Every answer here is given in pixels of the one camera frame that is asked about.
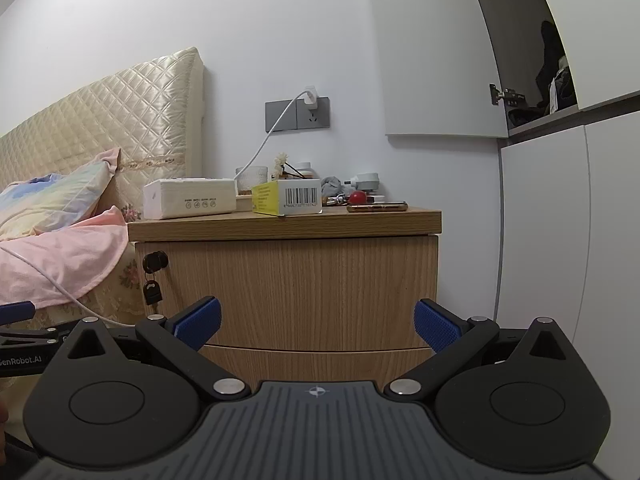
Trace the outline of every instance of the pillowcase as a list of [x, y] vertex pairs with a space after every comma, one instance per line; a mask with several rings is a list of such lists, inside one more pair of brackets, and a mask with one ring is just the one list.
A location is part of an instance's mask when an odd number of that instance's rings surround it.
[[115, 174], [119, 154], [113, 148], [66, 176], [51, 173], [9, 184], [0, 193], [0, 241], [55, 231], [89, 217]]

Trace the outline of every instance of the wall outlet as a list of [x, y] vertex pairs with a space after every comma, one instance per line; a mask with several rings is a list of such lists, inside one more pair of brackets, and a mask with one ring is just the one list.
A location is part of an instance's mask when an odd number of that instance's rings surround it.
[[[264, 131], [268, 132], [290, 101], [271, 101], [264, 104]], [[328, 97], [318, 98], [318, 108], [309, 110], [304, 99], [298, 99], [278, 123], [274, 132], [309, 130], [331, 126], [331, 102]]]
[[329, 128], [331, 126], [331, 101], [328, 97], [318, 98], [318, 108], [309, 110], [304, 99], [296, 101], [298, 129]]

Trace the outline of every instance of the phone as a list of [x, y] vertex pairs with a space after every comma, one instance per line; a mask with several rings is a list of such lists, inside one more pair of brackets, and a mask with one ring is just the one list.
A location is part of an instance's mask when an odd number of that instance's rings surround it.
[[379, 211], [406, 211], [409, 209], [407, 202], [379, 202], [373, 204], [348, 205], [349, 213], [375, 213]]

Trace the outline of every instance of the red round object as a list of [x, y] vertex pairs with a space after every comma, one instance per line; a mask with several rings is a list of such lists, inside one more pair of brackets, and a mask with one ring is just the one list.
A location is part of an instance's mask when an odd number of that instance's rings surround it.
[[364, 191], [354, 191], [349, 195], [349, 203], [352, 205], [366, 204], [367, 194]]

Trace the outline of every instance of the beige headboard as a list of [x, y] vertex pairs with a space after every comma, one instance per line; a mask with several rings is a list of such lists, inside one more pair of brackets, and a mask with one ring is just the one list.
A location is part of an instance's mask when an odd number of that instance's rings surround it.
[[67, 174], [119, 146], [116, 176], [98, 208], [136, 213], [157, 178], [202, 176], [202, 73], [195, 47], [87, 85], [0, 137], [0, 190], [16, 180]]

